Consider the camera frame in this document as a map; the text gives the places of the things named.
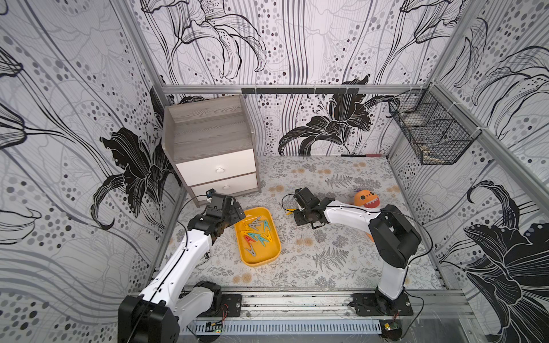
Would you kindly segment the red clothespin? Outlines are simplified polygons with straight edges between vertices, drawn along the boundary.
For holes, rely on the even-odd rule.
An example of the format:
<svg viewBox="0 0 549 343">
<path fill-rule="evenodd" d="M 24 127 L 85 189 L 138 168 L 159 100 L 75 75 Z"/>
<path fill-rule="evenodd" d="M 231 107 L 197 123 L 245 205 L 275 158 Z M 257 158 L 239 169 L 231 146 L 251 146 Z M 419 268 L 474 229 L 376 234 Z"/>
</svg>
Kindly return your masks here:
<svg viewBox="0 0 549 343">
<path fill-rule="evenodd" d="M 255 240 L 253 238 L 251 238 L 250 236 L 248 236 L 247 234 L 244 236 L 244 239 L 250 247 L 252 246 L 252 243 L 255 242 Z"/>
</svg>

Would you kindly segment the teal clothespin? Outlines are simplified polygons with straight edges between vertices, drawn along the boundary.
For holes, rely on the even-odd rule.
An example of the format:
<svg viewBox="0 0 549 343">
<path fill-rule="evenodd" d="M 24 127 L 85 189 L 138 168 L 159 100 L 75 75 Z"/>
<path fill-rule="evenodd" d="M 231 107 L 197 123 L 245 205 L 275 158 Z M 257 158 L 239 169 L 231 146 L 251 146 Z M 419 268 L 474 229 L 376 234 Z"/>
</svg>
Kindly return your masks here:
<svg viewBox="0 0 549 343">
<path fill-rule="evenodd" d="M 255 241 L 259 242 L 263 247 L 271 243 L 271 241 L 268 238 L 262 236 L 261 234 L 250 233 L 249 236 L 253 238 Z"/>
</svg>

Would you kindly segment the yellow plastic storage tray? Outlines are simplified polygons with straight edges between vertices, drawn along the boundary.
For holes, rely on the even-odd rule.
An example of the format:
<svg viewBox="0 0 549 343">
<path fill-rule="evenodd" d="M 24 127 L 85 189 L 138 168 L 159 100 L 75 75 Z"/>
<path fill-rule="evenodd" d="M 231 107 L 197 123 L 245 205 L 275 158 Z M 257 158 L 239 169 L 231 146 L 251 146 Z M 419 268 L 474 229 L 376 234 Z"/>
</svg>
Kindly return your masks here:
<svg viewBox="0 0 549 343">
<path fill-rule="evenodd" d="M 282 245 L 270 211 L 255 207 L 246 210 L 244 215 L 234 226 L 242 262 L 249 267 L 259 267 L 275 261 Z"/>
</svg>

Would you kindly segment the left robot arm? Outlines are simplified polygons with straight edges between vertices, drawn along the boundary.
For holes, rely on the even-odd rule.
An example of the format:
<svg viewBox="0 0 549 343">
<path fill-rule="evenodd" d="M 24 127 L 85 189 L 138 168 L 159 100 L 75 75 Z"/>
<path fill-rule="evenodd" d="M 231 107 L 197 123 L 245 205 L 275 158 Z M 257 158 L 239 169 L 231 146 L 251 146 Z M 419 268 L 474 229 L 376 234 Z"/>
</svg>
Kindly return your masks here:
<svg viewBox="0 0 549 343">
<path fill-rule="evenodd" d="M 222 290 L 213 282 L 198 282 L 183 294 L 200 260 L 227 227 L 245 219 L 240 203 L 214 189 L 204 213 L 187 225 L 186 239 L 162 270 L 137 296 L 127 296 L 118 309 L 118 342 L 177 342 L 182 328 L 201 314 L 226 315 Z"/>
</svg>

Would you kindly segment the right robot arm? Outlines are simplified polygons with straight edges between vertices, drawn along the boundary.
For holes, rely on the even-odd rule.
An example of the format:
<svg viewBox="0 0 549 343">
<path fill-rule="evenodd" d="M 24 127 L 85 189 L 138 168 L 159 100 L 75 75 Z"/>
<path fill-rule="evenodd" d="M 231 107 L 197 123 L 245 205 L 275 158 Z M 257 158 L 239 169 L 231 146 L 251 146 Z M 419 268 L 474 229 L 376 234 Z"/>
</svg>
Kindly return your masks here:
<svg viewBox="0 0 549 343">
<path fill-rule="evenodd" d="M 341 224 L 370 234 L 383 260 L 377 299 L 393 304 L 403 295 L 408 265 L 422 238 L 397 207 L 387 205 L 370 211 L 333 198 L 319 200 L 308 188 L 297 189 L 293 198 L 298 204 L 293 211 L 298 226 L 309 224 L 315 230 L 326 224 Z"/>
</svg>

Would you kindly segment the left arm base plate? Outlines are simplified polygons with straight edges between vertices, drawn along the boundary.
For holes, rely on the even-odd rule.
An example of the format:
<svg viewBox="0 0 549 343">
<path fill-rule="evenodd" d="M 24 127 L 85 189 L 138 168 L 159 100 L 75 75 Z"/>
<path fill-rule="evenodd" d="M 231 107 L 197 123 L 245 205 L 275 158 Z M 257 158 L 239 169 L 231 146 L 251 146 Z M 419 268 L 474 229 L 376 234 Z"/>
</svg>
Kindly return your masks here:
<svg viewBox="0 0 549 343">
<path fill-rule="evenodd" d="M 236 318 L 242 310 L 241 294 L 221 294 L 214 297 L 213 311 L 208 314 L 214 318 Z"/>
</svg>

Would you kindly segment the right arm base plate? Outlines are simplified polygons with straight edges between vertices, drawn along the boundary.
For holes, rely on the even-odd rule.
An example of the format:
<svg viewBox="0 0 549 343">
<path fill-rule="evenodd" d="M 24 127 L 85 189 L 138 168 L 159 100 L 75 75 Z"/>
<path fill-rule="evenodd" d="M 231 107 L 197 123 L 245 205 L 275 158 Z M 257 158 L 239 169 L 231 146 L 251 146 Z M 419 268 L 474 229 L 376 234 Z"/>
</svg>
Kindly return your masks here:
<svg viewBox="0 0 549 343">
<path fill-rule="evenodd" d="M 349 303 L 359 317 L 408 317 L 414 311 L 406 293 L 402 293 L 396 300 L 390 300 L 378 293 L 354 293 Z"/>
</svg>

